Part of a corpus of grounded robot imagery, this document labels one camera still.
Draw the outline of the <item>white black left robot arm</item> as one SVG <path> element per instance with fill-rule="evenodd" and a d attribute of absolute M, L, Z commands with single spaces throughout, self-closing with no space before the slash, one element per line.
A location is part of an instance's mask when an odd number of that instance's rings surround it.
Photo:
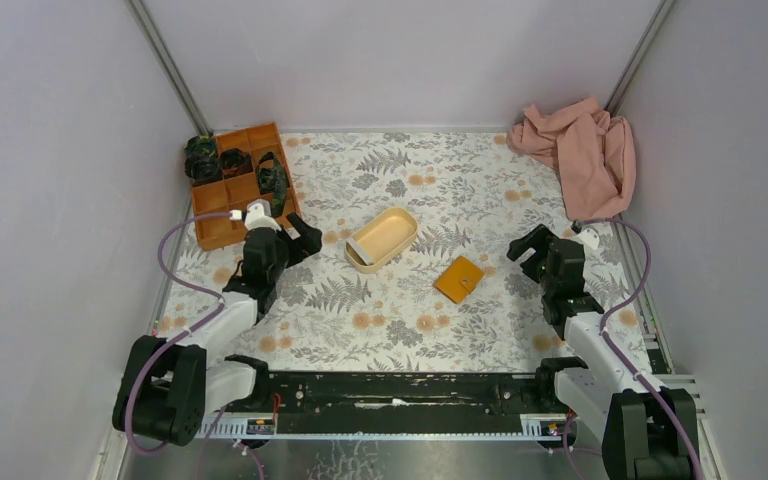
<path fill-rule="evenodd" d="M 320 252 L 321 230 L 298 214 L 287 216 L 294 235 L 263 209 L 199 214 L 193 222 L 228 220 L 244 225 L 244 253 L 221 291 L 196 286 L 214 298 L 205 317 L 171 338 L 139 337 L 132 345 L 117 393 L 112 425 L 140 455 L 168 445 L 185 446 L 206 414 L 237 400 L 260 405 L 269 395 L 266 362 L 247 356 L 220 359 L 233 339 L 255 327 L 277 297 L 283 272 Z"/>

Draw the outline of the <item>beige oval plastic tray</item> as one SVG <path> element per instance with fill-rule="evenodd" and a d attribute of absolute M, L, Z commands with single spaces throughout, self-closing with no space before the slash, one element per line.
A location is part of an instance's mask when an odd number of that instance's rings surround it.
<path fill-rule="evenodd" d="M 363 265 L 347 245 L 347 240 L 346 258 L 359 272 L 374 273 L 410 246 L 418 232 L 419 224 L 410 212 L 401 207 L 390 207 L 350 236 L 361 245 L 374 263 Z"/>

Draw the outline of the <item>yellow leather card holder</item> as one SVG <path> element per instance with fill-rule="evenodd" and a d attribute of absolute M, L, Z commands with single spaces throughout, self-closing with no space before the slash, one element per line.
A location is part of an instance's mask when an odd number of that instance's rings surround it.
<path fill-rule="evenodd" d="M 433 287 L 453 303 L 460 304 L 476 289 L 484 275 L 480 267 L 459 256 L 435 280 Z"/>

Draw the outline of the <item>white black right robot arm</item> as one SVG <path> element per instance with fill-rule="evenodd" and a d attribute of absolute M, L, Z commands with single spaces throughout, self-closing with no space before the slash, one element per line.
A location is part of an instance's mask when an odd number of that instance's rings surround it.
<path fill-rule="evenodd" d="M 585 247 L 538 225 L 510 242 L 507 257 L 541 289 L 544 318 L 575 354 L 545 359 L 551 398 L 601 437 L 611 479 L 701 479 L 697 409 L 610 336 L 613 310 L 587 291 Z"/>

